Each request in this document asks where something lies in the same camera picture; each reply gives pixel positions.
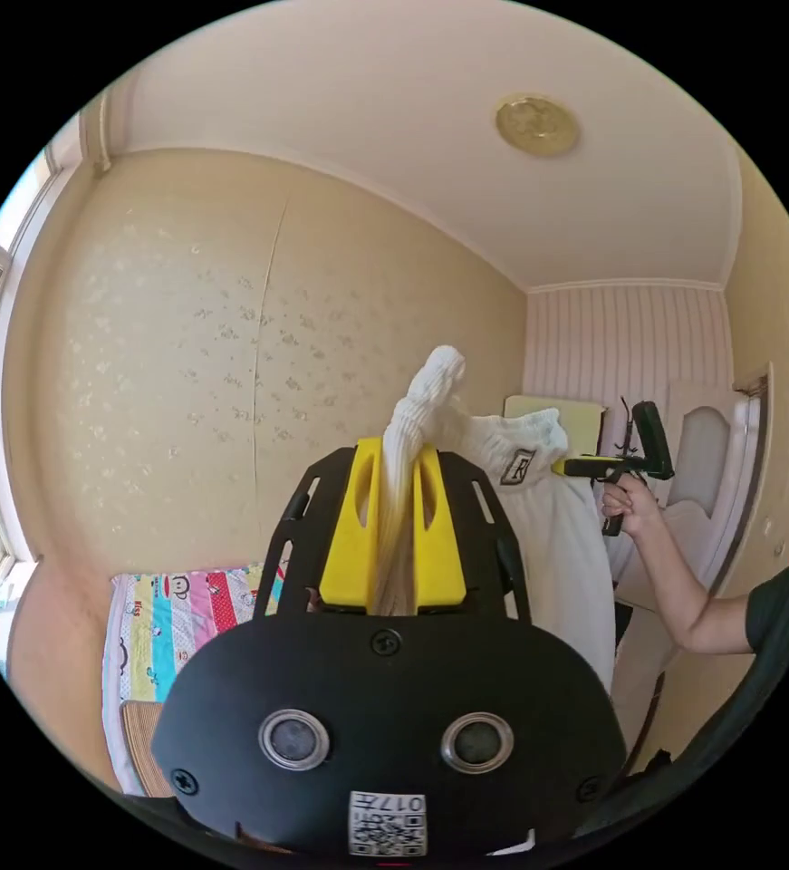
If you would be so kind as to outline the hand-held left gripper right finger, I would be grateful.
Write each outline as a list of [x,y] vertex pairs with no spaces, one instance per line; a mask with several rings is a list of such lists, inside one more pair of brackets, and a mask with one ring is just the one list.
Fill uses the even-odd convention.
[[416,604],[462,604],[466,580],[439,453],[426,445],[412,471],[412,579]]

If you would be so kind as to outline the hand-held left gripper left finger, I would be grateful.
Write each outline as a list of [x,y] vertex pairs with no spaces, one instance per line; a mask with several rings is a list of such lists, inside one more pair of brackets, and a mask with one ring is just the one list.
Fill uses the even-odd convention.
[[342,502],[319,595],[326,606],[371,606],[377,580],[381,438],[358,440],[346,459]]

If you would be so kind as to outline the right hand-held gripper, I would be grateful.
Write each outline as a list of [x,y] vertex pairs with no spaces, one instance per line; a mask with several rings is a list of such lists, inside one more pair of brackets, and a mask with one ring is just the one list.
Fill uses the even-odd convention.
[[633,465],[629,459],[619,457],[582,456],[555,461],[552,471],[567,478],[617,484],[623,474],[633,471]]

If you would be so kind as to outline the person's right hand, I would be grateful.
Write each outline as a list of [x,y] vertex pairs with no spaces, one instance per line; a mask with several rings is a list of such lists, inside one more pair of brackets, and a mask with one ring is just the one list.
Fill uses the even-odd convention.
[[659,526],[661,514],[657,500],[648,486],[630,473],[616,482],[603,484],[602,511],[609,519],[619,519],[621,530],[639,542],[644,534]]

